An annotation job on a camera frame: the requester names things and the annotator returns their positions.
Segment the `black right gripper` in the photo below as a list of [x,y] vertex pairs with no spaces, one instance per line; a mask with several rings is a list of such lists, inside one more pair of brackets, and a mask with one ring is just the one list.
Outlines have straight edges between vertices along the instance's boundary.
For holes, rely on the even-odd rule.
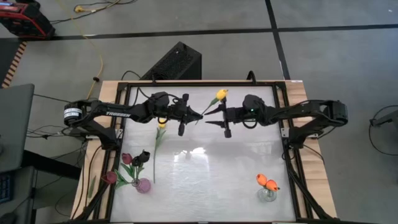
[[228,108],[226,105],[226,98],[221,100],[221,105],[218,105],[216,109],[205,113],[205,115],[210,115],[210,114],[215,114],[220,111],[223,112],[223,120],[222,121],[206,121],[208,124],[214,124],[217,126],[220,126],[221,128],[224,128],[224,136],[226,138],[231,138],[231,130],[229,128],[229,123],[240,123],[244,120],[244,114],[246,114],[246,108],[245,107],[231,107]]

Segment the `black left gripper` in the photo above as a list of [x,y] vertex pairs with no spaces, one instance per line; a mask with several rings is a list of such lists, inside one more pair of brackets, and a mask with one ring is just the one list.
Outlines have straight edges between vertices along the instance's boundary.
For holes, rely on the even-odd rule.
[[203,116],[200,113],[197,113],[191,107],[187,107],[187,102],[189,100],[189,94],[184,93],[181,98],[174,98],[173,101],[173,110],[172,110],[172,117],[174,120],[180,122],[178,127],[178,135],[183,136],[185,132],[185,127],[187,123],[199,121],[203,119]]

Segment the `yellow artificial tulip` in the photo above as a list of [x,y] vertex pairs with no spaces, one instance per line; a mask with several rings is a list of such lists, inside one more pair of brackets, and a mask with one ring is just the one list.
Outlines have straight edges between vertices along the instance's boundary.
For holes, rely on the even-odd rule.
[[158,120],[158,127],[157,127],[157,133],[155,137],[155,147],[154,147],[154,153],[153,153],[153,181],[155,182],[155,161],[156,161],[156,154],[157,150],[162,142],[162,138],[166,132],[166,120],[165,119],[159,119]]
[[228,90],[222,89],[216,93],[216,97],[212,99],[208,105],[208,107],[202,112],[201,115],[205,115],[207,111],[215,104],[220,103],[220,105],[224,105],[224,111],[226,110],[226,97],[228,95]]

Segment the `pink glass vase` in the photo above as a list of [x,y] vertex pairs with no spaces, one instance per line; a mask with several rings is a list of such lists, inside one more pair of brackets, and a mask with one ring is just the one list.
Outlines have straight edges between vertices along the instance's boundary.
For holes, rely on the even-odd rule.
[[146,194],[151,190],[151,182],[147,178],[133,180],[132,186],[141,194]]

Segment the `clear glass vase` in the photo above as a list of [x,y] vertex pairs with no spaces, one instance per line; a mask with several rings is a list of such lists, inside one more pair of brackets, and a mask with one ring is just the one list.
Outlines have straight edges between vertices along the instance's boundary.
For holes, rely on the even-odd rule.
[[260,202],[273,202],[277,198],[277,192],[269,190],[265,187],[259,189],[256,193]]

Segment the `black speaker box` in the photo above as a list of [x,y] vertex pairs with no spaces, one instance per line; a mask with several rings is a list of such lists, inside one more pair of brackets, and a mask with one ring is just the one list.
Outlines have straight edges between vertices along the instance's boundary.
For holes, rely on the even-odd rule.
[[183,42],[174,45],[141,80],[201,80],[202,54]]

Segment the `black artificial tulip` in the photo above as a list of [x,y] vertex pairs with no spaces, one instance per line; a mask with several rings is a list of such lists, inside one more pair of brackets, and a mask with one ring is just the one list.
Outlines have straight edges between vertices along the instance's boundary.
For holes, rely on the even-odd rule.
[[139,160],[140,160],[140,162],[141,162],[141,166],[140,166],[140,169],[139,169],[139,174],[140,174],[141,171],[144,169],[144,164],[145,164],[146,162],[148,162],[149,159],[150,159],[150,152],[143,150],[143,151],[138,155],[138,157],[139,157]]
[[141,162],[139,160],[139,157],[138,156],[134,157],[132,160],[132,163],[131,163],[133,182],[137,182],[139,180],[140,166],[141,166]]

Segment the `dark red artificial tulip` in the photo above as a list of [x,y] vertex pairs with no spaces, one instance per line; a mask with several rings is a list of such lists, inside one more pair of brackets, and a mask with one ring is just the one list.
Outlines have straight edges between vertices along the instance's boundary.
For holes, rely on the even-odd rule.
[[118,170],[116,171],[108,171],[104,176],[102,176],[102,180],[105,181],[109,185],[114,184],[114,188],[118,189],[125,185],[135,185],[137,183],[137,179],[127,173],[131,180],[128,181],[125,176],[123,176]]
[[132,181],[135,182],[136,181],[136,171],[135,171],[135,167],[133,166],[132,162],[133,162],[133,157],[130,154],[122,153],[122,167],[132,178]]

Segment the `loose green leaf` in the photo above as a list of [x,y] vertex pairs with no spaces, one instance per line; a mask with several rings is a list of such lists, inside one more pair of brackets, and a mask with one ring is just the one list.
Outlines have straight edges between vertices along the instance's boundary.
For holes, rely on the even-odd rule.
[[87,198],[92,198],[95,183],[96,183],[96,176],[94,176],[90,181],[87,191]]

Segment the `black desk crossbar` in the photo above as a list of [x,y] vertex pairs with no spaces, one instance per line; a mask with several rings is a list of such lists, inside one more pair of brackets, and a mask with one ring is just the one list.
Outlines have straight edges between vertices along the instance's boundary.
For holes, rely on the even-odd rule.
[[81,169],[79,167],[25,150],[22,156],[21,167],[28,166],[32,166],[43,172],[74,180],[78,180],[81,174]]

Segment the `grey side desk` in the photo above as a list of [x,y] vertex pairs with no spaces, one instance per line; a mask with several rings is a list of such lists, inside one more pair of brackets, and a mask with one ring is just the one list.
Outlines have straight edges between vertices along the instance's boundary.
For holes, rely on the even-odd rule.
[[0,173],[21,166],[35,86],[0,89]]

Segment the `red and black equipment case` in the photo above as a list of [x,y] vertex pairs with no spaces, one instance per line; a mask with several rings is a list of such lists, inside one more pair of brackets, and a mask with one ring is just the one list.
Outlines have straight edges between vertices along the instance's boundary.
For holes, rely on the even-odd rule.
[[55,28],[41,13],[37,0],[0,0],[0,24],[23,39],[51,39]]

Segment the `dark mat with striped edge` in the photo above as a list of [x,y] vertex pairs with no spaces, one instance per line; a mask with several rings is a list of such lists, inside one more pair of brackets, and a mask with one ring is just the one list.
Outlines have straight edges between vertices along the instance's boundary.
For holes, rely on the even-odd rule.
[[0,89],[10,87],[26,47],[26,41],[0,39]]

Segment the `black keyboard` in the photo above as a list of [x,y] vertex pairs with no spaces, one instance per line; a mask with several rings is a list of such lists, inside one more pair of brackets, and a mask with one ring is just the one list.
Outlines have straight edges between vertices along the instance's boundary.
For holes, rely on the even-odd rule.
[[11,174],[0,174],[0,203],[6,203],[12,199],[13,179]]

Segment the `black table frame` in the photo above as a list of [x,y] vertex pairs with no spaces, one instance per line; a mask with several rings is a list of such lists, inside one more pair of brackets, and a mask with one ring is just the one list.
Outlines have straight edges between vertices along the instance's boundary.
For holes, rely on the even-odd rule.
[[[129,85],[151,86],[152,83],[150,81],[104,81],[99,93],[99,100],[107,103],[112,101],[125,103],[129,98]],[[222,88],[223,86],[255,87],[269,85],[276,90],[274,95],[277,102],[282,106],[307,99],[303,82],[300,80],[260,80],[256,83],[250,80],[162,80],[155,84],[156,87],[176,87],[179,85],[195,87],[216,86],[218,88]],[[322,209],[327,214],[335,217],[336,208],[331,195],[325,166],[322,164],[321,159],[314,155],[314,153],[320,152],[319,143],[316,139],[308,139],[305,143],[308,146],[306,149],[294,152],[293,168],[298,172],[303,184],[307,186],[308,191]],[[119,162],[120,152],[105,151],[100,146],[101,144],[98,140],[88,142],[86,158],[84,166],[81,169],[81,176],[71,213],[73,219],[81,215],[91,202],[91,199],[87,198],[86,192],[91,179],[94,176],[99,179],[107,171],[111,170],[113,165]],[[101,180],[95,183],[94,193],[100,191],[101,184]],[[104,221],[110,217],[113,193],[114,191],[110,188],[104,191],[98,203],[94,206],[93,211],[88,215],[89,220]]]

